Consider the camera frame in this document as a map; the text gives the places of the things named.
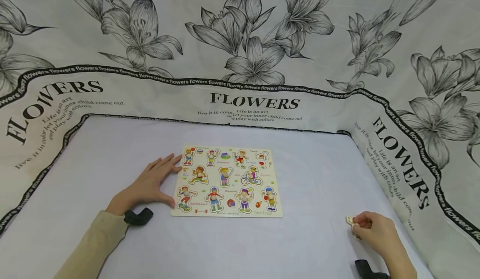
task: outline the wrist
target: wrist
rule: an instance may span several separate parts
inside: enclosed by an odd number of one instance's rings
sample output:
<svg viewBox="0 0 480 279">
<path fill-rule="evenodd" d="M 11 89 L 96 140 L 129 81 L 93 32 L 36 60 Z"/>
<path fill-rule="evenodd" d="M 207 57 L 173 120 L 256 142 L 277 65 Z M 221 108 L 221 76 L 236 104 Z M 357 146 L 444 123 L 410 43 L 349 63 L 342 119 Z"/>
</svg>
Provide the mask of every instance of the wrist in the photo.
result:
<svg viewBox="0 0 480 279">
<path fill-rule="evenodd" d="M 387 265 L 390 276 L 395 278 L 417 278 L 417 271 L 408 257 L 405 248 L 398 248 L 397 251 L 391 251 L 382 255 Z"/>
<path fill-rule="evenodd" d="M 113 197 L 113 199 L 110 201 L 110 204 L 108 204 L 107 209 L 105 209 L 105 212 L 121 216 L 134 206 L 134 201 L 127 197 L 123 191 L 121 191 Z"/>
</svg>

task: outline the white tablecloth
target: white tablecloth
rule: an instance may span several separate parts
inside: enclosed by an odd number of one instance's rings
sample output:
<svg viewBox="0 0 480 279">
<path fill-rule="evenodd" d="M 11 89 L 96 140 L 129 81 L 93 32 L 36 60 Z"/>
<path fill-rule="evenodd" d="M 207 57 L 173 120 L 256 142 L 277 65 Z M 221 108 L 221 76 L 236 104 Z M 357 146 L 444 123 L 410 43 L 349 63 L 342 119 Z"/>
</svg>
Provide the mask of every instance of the white tablecloth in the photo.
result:
<svg viewBox="0 0 480 279">
<path fill-rule="evenodd" d="M 433 278 L 347 136 L 103 117 L 85 122 L 0 238 L 0 278 L 51 279 L 111 197 L 183 144 L 272 150 L 284 217 L 172 217 L 149 204 L 154 218 L 128 230 L 99 278 L 348 279 L 357 259 L 386 272 L 345 222 L 363 210 L 391 217 L 419 278 Z"/>
</svg>

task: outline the finger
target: finger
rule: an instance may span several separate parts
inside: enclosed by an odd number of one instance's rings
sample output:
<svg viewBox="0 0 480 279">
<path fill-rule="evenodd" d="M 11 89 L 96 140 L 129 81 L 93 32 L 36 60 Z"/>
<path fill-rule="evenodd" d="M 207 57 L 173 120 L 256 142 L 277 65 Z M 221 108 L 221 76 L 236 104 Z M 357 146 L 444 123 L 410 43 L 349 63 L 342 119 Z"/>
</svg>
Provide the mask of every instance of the finger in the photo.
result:
<svg viewBox="0 0 480 279">
<path fill-rule="evenodd" d="M 169 195 L 162 193 L 161 191 L 158 191 L 157 202 L 165 203 L 170 206 L 171 209 L 175 208 L 174 199 Z"/>
<path fill-rule="evenodd" d="M 162 158 L 159 157 L 157 160 L 155 160 L 154 162 L 151 162 L 149 163 L 146 168 L 145 168 L 145 171 L 149 171 L 151 169 L 153 169 L 155 167 L 155 165 L 157 165 L 157 163 L 161 162 Z"/>
<path fill-rule="evenodd" d="M 167 162 L 169 162 L 171 159 L 173 158 L 173 153 L 168 155 L 167 157 L 165 157 L 164 159 L 162 159 L 161 162 L 157 163 L 156 167 L 160 167 L 164 164 L 166 164 Z"/>
<path fill-rule="evenodd" d="M 362 212 L 353 218 L 354 223 L 361 222 L 363 220 L 375 221 L 380 215 L 376 212 Z"/>
<path fill-rule="evenodd" d="M 370 234 L 370 229 L 361 228 L 360 225 L 358 225 L 357 223 L 353 224 L 352 231 L 353 231 L 354 234 L 357 234 L 362 239 L 366 239 L 366 240 L 367 240 L 367 238 Z"/>
<path fill-rule="evenodd" d="M 173 153 L 168 155 L 167 157 L 165 157 L 164 160 L 162 160 L 161 163 L 158 163 L 156 166 L 155 166 L 155 169 L 160 169 L 162 168 L 163 166 L 167 167 L 168 168 L 168 171 L 166 171 L 165 175 L 168 174 L 168 172 L 170 172 L 170 169 L 175 165 L 177 164 L 180 159 L 181 159 L 181 155 L 173 158 Z"/>
<path fill-rule="evenodd" d="M 171 160 L 172 164 L 177 164 L 180 162 L 182 155 L 180 154 L 179 156 L 175 157 L 174 159 Z"/>
<path fill-rule="evenodd" d="M 369 224 L 369 222 L 367 220 L 362 220 L 360 222 L 357 222 L 357 224 L 361 227 L 361 228 L 365 228 L 365 226 L 367 224 Z"/>
<path fill-rule="evenodd" d="M 181 166 L 180 166 L 180 167 L 173 167 L 173 168 L 171 169 L 171 172 L 172 172 L 172 173 L 178 173 L 178 172 L 181 171 L 181 169 L 183 169 Z"/>
</svg>

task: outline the black and white flower print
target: black and white flower print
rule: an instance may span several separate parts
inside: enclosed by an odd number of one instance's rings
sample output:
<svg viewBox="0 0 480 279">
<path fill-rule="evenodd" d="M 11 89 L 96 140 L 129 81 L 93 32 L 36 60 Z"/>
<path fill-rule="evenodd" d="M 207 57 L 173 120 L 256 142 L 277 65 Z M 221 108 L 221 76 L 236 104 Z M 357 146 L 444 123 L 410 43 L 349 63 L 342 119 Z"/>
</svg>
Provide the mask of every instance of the black and white flower print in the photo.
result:
<svg viewBox="0 0 480 279">
<path fill-rule="evenodd" d="M 397 111 L 400 118 L 423 139 L 429 156 L 442 169 L 449 160 L 443 140 L 468 141 L 467 153 L 473 162 L 473 146 L 480 144 L 480 103 L 467 104 L 462 93 L 480 90 L 480 49 L 446 56 L 440 46 L 430 58 L 413 54 L 411 64 L 427 97 L 410 101 L 412 111 Z M 436 102 L 444 95 L 443 102 Z"/>
<path fill-rule="evenodd" d="M 348 33 L 352 43 L 352 52 L 355 56 L 348 65 L 355 66 L 355 74 L 350 82 L 337 82 L 328 80 L 335 89 L 351 92 L 365 86 L 360 77 L 370 74 L 378 77 L 382 67 L 386 68 L 386 77 L 390 77 L 395 70 L 395 65 L 385 56 L 398 43 L 402 34 L 398 29 L 419 17 L 430 8 L 437 0 L 417 0 L 404 14 L 398 26 L 388 31 L 389 25 L 400 15 L 397 11 L 401 0 L 393 0 L 388 10 L 370 20 L 356 13 L 355 17 L 348 17 Z"/>
<path fill-rule="evenodd" d="M 235 73 L 228 74 L 223 80 L 233 83 L 283 85 L 283 74 L 271 70 L 283 56 L 284 51 L 279 46 L 263 49 L 260 38 L 252 37 L 247 42 L 246 57 L 231 57 L 227 60 L 225 68 Z"/>
<path fill-rule="evenodd" d="M 417 131 L 423 139 L 427 153 L 442 169 L 448 164 L 450 156 L 443 140 L 465 141 L 473 135 L 473 122 L 460 115 L 460 110 L 467 103 L 467 97 L 457 95 L 442 105 L 435 101 L 418 97 L 410 101 L 410 112 L 401 115 L 402 120 Z"/>
<path fill-rule="evenodd" d="M 222 80 L 249 84 L 284 84 L 283 74 L 271 69 L 285 56 L 306 58 L 300 51 L 305 45 L 307 33 L 329 35 L 335 28 L 320 10 L 328 0 L 285 1 L 287 12 L 283 20 L 263 39 L 258 36 L 250 38 L 275 9 L 271 7 L 264 11 L 262 0 L 227 0 L 219 14 L 202 8 L 203 24 L 186 23 L 185 26 L 195 39 L 233 56 L 228 59 L 225 68 L 235 73 L 224 76 Z M 239 55 L 241 49 L 245 56 Z"/>
<path fill-rule="evenodd" d="M 245 5 L 245 0 L 227 0 L 224 8 L 218 15 L 202 8 L 203 25 L 186 23 L 187 30 L 195 39 L 207 43 L 227 53 L 237 56 L 242 39 L 242 30 L 235 22 L 230 10 L 238 9 L 240 3 Z"/>
<path fill-rule="evenodd" d="M 13 35 L 32 34 L 40 29 L 28 24 L 25 14 L 10 0 L 0 0 L 0 96 L 12 92 L 18 77 L 25 70 L 54 67 L 43 58 L 27 54 L 11 54 Z"/>
<path fill-rule="evenodd" d="M 148 67 L 146 56 L 155 59 L 174 59 L 170 43 L 183 55 L 180 42 L 169 35 L 158 36 L 158 15 L 152 0 L 135 0 L 127 5 L 122 0 L 75 0 L 86 12 L 101 22 L 104 34 L 114 36 L 126 49 L 124 56 L 99 52 L 114 62 L 139 72 L 173 78 L 167 70 Z"/>
<path fill-rule="evenodd" d="M 335 29 L 328 16 L 320 9 L 329 0 L 285 0 L 287 14 L 275 34 L 276 40 L 290 39 L 291 55 L 303 49 L 307 33 L 329 35 Z"/>
<path fill-rule="evenodd" d="M 172 36 L 158 37 L 158 16 L 152 0 L 135 0 L 129 13 L 118 8 L 105 12 L 102 20 L 102 32 L 112 34 L 127 48 L 127 57 L 100 52 L 111 60 L 146 73 L 157 73 L 171 77 L 167 71 L 159 68 L 147 68 L 145 56 L 157 59 L 173 59 L 173 53 L 165 43 L 171 43 L 183 54 L 180 42 Z"/>
</svg>

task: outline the black clip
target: black clip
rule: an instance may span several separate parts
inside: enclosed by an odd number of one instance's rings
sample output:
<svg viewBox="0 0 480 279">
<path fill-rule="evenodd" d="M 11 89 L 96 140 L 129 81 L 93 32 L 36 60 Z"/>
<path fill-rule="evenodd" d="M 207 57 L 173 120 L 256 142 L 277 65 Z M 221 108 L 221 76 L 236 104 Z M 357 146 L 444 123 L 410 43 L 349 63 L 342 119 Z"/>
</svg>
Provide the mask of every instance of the black clip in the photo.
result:
<svg viewBox="0 0 480 279">
<path fill-rule="evenodd" d="M 153 217 L 153 212 L 145 207 L 142 212 L 136 214 L 129 210 L 125 213 L 125 223 L 130 224 L 132 226 L 143 226 L 149 222 L 149 220 Z"/>
<path fill-rule="evenodd" d="M 390 279 L 386 273 L 374 273 L 365 259 L 355 260 L 355 266 L 362 279 Z"/>
</svg>

